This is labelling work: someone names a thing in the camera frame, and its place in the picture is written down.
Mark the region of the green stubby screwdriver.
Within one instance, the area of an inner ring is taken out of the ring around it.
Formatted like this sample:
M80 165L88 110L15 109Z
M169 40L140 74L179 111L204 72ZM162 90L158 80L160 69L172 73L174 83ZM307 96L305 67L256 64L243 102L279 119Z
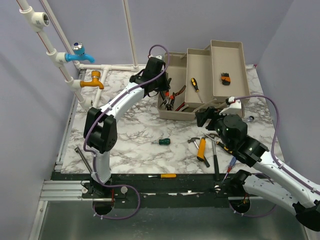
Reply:
M169 138L163 138L163 139L152 141L151 144L158 144L160 146L168 146L171 144L171 140Z

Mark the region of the blue water tap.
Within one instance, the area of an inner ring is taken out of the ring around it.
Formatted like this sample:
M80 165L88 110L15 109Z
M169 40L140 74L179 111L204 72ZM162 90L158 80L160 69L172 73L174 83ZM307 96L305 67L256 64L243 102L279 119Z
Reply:
M93 64L95 62L94 57L85 52L85 47L84 47L83 43L75 42L71 46L71 49L73 50L74 54L66 53L65 57L64 57L66 62L89 61L91 64Z

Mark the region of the yellow black screwdriver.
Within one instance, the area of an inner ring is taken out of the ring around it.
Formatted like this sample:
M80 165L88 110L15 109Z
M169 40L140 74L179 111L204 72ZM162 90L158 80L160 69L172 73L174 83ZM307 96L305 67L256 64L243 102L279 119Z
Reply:
M203 100L201 98L200 90L199 90L198 83L197 83L196 79L195 78L191 78L190 82L191 82L192 87L194 88L195 92L197 93L200 102L203 103Z
M221 141L216 140L215 138L220 138L218 134L216 133L209 133L209 134L204 134L206 137L210 138L211 140L214 141L214 143L219 146L220 148L222 148L225 152L227 152L228 154L232 154L232 151L230 151Z

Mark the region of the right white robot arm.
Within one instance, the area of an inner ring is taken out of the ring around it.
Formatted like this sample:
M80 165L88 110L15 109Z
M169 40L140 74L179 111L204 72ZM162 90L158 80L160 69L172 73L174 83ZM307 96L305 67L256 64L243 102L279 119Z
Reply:
M232 155L242 164L267 175L276 183L262 183L246 171L238 171L230 191L260 196L288 210L299 223L320 230L320 186L275 157L260 141L248 135L248 125L237 114L220 114L214 107L195 114L197 126L215 131Z

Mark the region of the small claw hammer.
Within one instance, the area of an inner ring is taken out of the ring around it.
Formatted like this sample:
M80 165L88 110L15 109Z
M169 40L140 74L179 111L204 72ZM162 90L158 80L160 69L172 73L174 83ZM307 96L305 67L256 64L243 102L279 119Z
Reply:
M198 149L199 148L199 145L197 143L197 140L200 140L199 137L192 137L190 139L187 140L187 142L190 144L190 143L194 143L195 147Z

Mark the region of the orange water tap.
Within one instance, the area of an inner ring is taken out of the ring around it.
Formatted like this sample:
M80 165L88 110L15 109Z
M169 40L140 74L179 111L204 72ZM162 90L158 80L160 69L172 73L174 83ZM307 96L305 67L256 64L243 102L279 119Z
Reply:
M104 84L100 81L101 73L98 70L91 72L91 81L80 81L80 87L98 87L100 90L104 89Z

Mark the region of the metal socket wrench bar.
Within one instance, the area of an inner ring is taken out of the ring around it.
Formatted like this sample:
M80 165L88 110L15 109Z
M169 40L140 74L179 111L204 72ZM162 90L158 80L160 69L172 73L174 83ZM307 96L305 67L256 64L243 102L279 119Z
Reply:
M81 160L83 161L84 165L86 166L87 170L89 171L90 174L92 174L92 168L88 162L88 160L86 159L85 155L83 154L83 152L81 151L81 149L77 146L74 151L80 156Z

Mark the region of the red black pliers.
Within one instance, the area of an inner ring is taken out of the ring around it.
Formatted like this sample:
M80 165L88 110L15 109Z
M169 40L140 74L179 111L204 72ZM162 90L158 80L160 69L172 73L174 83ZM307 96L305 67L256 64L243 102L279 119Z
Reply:
M173 96L173 99L174 99L174 103L175 103L175 100L176 100L176 97L181 95L186 89L186 85L184 85L178 92L172 92L172 94L170 94L171 96Z

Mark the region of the blue red screwdriver right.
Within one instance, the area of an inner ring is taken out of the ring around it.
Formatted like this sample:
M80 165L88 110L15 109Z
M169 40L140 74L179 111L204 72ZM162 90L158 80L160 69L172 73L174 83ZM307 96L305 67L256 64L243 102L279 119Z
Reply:
M225 179L227 178L227 176L229 175L230 171L233 169L233 167L236 165L237 159L233 156L231 161L229 162L226 174L222 180L222 183L225 181Z

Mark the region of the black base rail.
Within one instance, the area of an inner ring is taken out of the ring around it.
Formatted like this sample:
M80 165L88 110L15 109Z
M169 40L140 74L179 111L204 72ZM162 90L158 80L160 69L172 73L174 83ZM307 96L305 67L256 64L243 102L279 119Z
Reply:
M224 182L217 181L213 173L177 174L112 174L104 186L89 174L62 174L54 172L53 181L78 182L80 200L93 201L99 210L141 208L228 208L231 202L247 209L254 195L248 194L241 184L244 175L232 174Z

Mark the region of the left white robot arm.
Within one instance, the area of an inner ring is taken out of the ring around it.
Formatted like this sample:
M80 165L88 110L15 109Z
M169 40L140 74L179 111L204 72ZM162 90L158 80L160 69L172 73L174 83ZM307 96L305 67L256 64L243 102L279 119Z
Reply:
M170 88L166 75L168 66L167 62L150 57L145 68L132 75L127 86L109 103L89 109L83 132L83 150L93 155L91 177L96 181L93 191L99 197L107 197L111 191L107 181L111 177L110 151L118 139L118 121L149 93Z

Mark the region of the orange hex key set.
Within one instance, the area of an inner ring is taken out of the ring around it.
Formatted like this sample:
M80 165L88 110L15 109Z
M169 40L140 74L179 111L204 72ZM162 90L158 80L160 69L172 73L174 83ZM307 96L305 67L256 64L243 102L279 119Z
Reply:
M231 78L230 78L229 73L227 73L227 72L222 72L220 74L220 80L224 86L229 86L231 84Z

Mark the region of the beige translucent tool box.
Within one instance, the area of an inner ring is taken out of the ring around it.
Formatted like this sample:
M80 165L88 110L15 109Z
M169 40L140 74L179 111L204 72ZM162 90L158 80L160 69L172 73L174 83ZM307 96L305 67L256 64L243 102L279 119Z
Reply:
M197 111L218 107L228 97L251 94L242 42L211 40L204 49L170 52L163 59L169 64L166 73L171 78L170 93L178 92L184 85L186 89L175 98L173 110L160 106L163 100L158 98L157 110L161 119L193 121ZM229 73L230 85L222 84L221 73ZM191 84L191 78L197 81L203 103Z

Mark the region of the grey wire stripper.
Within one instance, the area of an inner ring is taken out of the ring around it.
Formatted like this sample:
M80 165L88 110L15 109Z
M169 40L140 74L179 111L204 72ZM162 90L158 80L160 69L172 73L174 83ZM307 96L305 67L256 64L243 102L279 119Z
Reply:
M174 106L174 98L172 95L170 95L170 92L167 90L163 93L161 93L161 96L163 97L162 103L160 106L164 106L164 108L167 111L172 111Z

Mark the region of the silver ratchet wrench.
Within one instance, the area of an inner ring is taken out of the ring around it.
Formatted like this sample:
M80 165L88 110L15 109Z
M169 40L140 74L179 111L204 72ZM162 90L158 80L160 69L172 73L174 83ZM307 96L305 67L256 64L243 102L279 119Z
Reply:
M253 122L255 120L255 117L250 115L247 119L248 122Z

